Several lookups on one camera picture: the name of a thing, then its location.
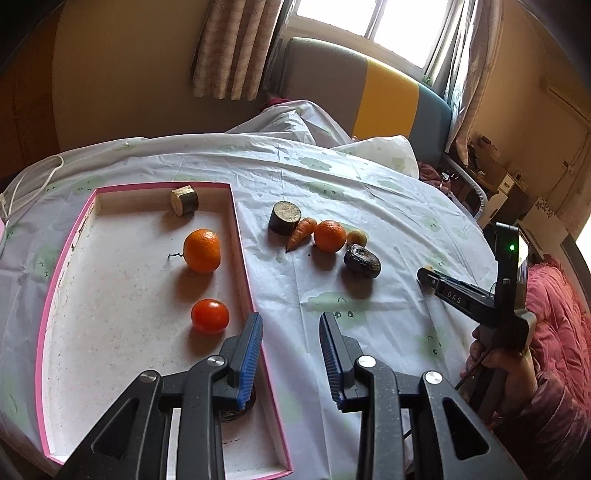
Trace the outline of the white green patterned tablecloth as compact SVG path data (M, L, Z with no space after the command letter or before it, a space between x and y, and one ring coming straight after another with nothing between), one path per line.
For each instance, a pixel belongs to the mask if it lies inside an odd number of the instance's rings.
M235 199L263 352L252 411L222 428L231 479L349 479L360 420L332 402L318 319L332 312L345 334L393 369L440 371L456 381L472 322L427 295L426 265L489 288L496 262L480 229L436 188L382 165L259 135L131 138L70 150L23 171L5 190L12 209L1 255L1 437L54 472L41 448L35 404L39 327L65 240L97 188L170 182L226 183ZM301 219L359 229L381 261L375 279L349 271L348 245L325 253L314 234L287 252L269 228L278 201Z

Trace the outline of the large orange with stem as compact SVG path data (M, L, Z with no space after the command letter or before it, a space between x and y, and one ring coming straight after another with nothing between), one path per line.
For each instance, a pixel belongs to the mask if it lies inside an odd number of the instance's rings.
M212 230L197 229L187 235L182 251L169 257L182 257L197 274L211 274L221 265L221 240Z

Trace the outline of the large dark dried fruit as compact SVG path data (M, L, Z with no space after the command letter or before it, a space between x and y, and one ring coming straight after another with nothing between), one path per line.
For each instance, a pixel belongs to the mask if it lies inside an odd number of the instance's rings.
M359 244L349 245L344 256L344 263L349 271L363 278L375 279L382 270L379 257Z

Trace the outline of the beige curtain right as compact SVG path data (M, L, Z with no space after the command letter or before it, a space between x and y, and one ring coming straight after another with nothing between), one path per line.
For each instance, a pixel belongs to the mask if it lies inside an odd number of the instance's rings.
M446 99L452 111L447 149L469 164L468 143L497 60L502 1L465 1L461 9Z

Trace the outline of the cardboard boxes clutter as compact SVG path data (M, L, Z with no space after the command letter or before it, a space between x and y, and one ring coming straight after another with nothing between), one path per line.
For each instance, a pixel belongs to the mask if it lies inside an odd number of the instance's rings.
M489 224L501 222L514 225L523 220L535 202L520 181L498 162L499 152L485 137L468 144L468 172L485 192L486 204L478 219L485 229Z

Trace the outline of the yellow longan far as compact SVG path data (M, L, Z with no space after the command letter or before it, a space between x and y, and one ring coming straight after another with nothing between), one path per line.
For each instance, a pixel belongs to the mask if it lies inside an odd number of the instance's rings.
M368 236L365 232L359 229L353 229L346 235L346 245L359 245L366 247L368 244Z

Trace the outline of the grey yellow blue headboard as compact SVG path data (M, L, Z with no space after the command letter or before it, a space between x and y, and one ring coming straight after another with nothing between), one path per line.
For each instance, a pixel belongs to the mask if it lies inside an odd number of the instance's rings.
M359 140L405 136L418 161L436 166L447 144L451 108L431 88L352 49L294 37L280 54L276 93L322 107Z

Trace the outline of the white green pillow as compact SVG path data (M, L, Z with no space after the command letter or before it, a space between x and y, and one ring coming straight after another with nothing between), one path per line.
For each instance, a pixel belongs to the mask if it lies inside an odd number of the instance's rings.
M332 147L332 150L372 161L414 179L420 177L415 152L410 141L403 135L354 141Z

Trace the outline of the small bark wood block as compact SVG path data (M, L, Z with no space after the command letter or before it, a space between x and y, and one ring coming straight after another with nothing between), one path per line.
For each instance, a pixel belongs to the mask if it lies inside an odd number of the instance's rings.
M185 185L172 189L170 192L170 204L177 217L194 214L199 208L197 191L191 185Z

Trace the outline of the window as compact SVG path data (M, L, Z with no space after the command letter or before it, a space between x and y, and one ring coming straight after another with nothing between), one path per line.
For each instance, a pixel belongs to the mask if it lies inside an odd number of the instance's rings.
M451 45L462 1L367 0L294 3L287 31L335 43L423 79Z

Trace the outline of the small red tomato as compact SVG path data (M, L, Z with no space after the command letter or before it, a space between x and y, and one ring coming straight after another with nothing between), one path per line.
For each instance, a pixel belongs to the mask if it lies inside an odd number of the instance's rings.
M216 335L229 324L229 310L221 301L202 299L191 308L191 323L195 331L203 335Z

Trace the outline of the small dark dried fruit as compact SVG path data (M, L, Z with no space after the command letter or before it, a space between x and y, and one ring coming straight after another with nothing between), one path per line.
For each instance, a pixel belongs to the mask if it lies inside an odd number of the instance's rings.
M221 418L222 423L235 421L245 416L245 414L252 410L253 406L255 405L256 389L253 389L252 394L250 394L249 400L246 401L245 406L242 409L238 409L238 407L226 406L221 409L221 412L219 412L219 418Z

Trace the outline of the dark round wood block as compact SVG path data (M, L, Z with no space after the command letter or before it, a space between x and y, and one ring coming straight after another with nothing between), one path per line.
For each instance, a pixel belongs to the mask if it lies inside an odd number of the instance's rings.
M301 209L290 201L281 200L271 209L269 228L277 235L288 236L293 233L300 221Z

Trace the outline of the orange mandarin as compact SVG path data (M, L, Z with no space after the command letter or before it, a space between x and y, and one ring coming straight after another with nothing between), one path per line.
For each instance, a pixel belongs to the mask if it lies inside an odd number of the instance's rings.
M318 249L334 254L345 245L346 230L339 222L325 220L315 228L314 240Z

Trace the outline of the small orange carrot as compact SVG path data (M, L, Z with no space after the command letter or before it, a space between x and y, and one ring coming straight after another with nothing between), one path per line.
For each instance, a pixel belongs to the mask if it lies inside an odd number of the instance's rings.
M307 240L308 237L311 237L311 235L314 234L317 227L318 222L315 221L314 218L307 217L301 219L301 221L297 223L297 226L295 226L294 231L291 232L290 238L287 240L286 251L290 252L297 248L297 246L304 242L304 240Z

